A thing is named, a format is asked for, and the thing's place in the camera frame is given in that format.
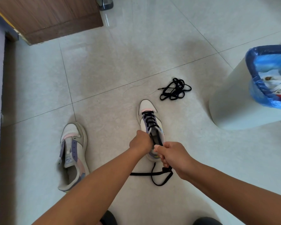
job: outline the trash bag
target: trash bag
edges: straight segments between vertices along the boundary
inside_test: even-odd
[[[259,72],[278,69],[281,74],[281,45],[258,46],[250,49],[245,57],[252,76],[249,83],[251,97],[259,104],[281,109],[281,98],[272,93],[259,76]]]

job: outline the person's left hand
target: person's left hand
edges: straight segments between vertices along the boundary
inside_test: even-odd
[[[130,141],[130,148],[136,148],[144,155],[150,152],[153,147],[153,142],[146,132],[138,130],[136,136]]]

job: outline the trash bin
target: trash bin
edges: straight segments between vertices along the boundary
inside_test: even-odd
[[[281,45],[250,49],[210,98],[213,122],[222,129],[240,130],[281,121],[281,98],[258,74],[272,69],[281,73]]]

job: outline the wooden door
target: wooden door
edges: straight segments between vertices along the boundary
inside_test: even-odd
[[[31,44],[103,26],[95,0],[0,0],[0,13]]]

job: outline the forearm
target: forearm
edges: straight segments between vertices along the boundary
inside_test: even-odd
[[[129,148],[99,167],[42,215],[34,225],[97,224],[142,156],[136,148]]]
[[[199,162],[188,176],[190,183],[245,224],[281,225],[281,195]]]

